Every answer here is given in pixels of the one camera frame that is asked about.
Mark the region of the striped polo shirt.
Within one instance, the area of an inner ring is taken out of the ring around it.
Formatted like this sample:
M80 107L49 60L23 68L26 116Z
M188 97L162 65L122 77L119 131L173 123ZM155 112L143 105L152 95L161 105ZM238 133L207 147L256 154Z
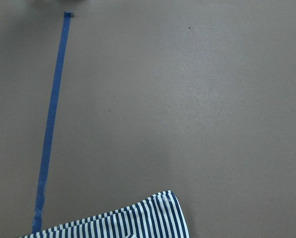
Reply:
M30 234L31 238L188 238L175 194L163 191L104 214Z

